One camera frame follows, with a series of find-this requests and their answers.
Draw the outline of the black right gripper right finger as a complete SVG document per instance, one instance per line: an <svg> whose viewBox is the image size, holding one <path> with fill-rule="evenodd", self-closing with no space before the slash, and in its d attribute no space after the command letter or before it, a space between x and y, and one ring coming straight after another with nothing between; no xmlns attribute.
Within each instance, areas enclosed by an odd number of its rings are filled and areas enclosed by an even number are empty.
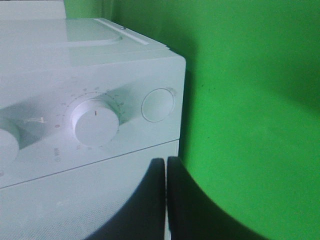
<svg viewBox="0 0 320 240"><path fill-rule="evenodd" d="M265 240L216 205L177 156L167 158L167 210L172 240Z"/></svg>

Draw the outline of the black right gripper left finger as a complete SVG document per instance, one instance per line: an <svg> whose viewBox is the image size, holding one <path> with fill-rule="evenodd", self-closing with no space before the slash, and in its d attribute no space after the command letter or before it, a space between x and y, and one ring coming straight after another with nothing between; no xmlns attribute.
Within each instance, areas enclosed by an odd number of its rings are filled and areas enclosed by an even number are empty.
<svg viewBox="0 0 320 240"><path fill-rule="evenodd" d="M150 161L133 194L88 240L163 240L166 219L165 163Z"/></svg>

